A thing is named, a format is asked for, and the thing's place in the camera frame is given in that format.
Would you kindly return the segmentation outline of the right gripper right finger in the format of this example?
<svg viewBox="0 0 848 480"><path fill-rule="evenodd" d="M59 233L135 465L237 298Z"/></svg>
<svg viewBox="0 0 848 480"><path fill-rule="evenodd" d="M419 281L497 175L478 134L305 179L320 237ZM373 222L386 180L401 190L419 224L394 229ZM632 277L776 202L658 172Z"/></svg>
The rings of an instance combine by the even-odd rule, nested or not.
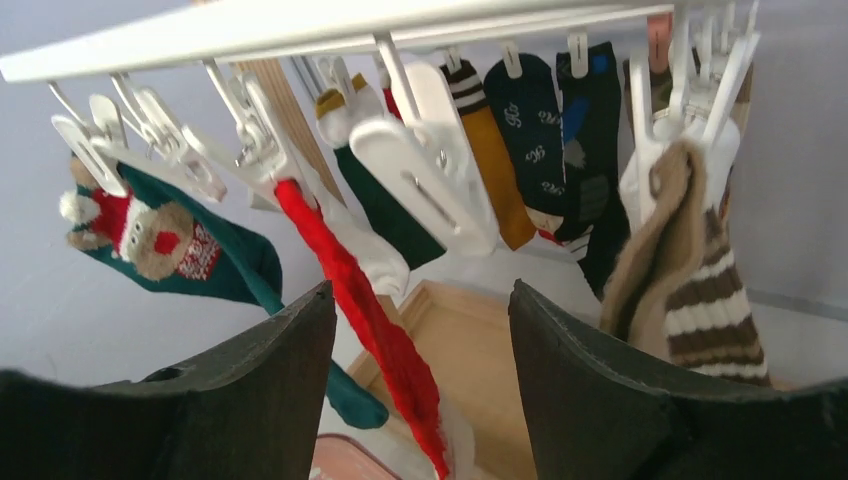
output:
<svg viewBox="0 0 848 480"><path fill-rule="evenodd" d="M516 281L510 333L541 479L843 479L847 383L794 391L701 375Z"/></svg>

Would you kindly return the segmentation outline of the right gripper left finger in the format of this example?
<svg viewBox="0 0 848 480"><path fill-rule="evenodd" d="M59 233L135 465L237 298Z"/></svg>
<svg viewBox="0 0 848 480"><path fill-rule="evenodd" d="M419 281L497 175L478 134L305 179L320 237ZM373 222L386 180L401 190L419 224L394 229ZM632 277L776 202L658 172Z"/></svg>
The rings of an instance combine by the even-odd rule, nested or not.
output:
<svg viewBox="0 0 848 480"><path fill-rule="evenodd" d="M139 382L1 374L5 479L305 479L335 338L329 283Z"/></svg>

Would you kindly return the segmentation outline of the pink plastic laundry basket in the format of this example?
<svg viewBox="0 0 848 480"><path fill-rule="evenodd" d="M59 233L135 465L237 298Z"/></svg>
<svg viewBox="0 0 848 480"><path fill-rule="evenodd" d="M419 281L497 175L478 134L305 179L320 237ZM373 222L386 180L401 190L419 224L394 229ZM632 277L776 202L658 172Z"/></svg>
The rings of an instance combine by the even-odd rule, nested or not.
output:
<svg viewBox="0 0 848 480"><path fill-rule="evenodd" d="M399 480L400 477L353 438L336 433L316 438L310 480Z"/></svg>

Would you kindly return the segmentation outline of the red fuzzy sock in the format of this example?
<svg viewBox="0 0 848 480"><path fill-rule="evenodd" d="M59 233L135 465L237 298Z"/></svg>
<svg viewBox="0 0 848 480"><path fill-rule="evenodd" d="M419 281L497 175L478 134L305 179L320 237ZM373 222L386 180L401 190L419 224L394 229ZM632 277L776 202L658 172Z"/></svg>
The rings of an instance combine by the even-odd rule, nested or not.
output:
<svg viewBox="0 0 848 480"><path fill-rule="evenodd" d="M366 351L376 360L396 410L402 415L436 476L451 474L441 432L437 384L412 340L391 322L356 259L339 242L319 211L308 206L294 180L277 183L275 196L331 281L336 303Z"/></svg>

